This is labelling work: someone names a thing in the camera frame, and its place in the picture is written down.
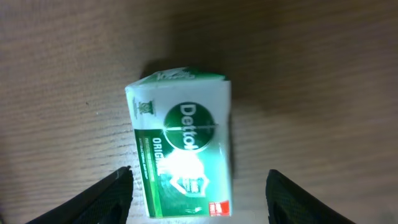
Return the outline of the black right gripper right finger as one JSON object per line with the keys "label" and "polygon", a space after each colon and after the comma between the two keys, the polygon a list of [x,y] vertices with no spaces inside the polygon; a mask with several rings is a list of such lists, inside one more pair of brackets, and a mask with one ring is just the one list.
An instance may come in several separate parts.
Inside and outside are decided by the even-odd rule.
{"label": "black right gripper right finger", "polygon": [[275,169],[267,176],[266,201],[270,224],[353,224]]}

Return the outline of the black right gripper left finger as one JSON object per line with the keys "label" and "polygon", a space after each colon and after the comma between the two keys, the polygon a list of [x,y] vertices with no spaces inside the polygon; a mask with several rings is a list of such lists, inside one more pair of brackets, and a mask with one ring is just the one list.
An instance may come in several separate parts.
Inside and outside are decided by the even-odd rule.
{"label": "black right gripper left finger", "polygon": [[120,167],[28,224],[126,224],[132,202],[131,168]]}

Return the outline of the green Dettol soap bar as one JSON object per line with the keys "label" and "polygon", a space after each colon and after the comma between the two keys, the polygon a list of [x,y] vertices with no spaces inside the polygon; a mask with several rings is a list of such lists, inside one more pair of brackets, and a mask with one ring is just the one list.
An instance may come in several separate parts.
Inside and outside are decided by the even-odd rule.
{"label": "green Dettol soap bar", "polygon": [[155,72],[125,93],[147,215],[230,216],[230,80],[181,67]]}

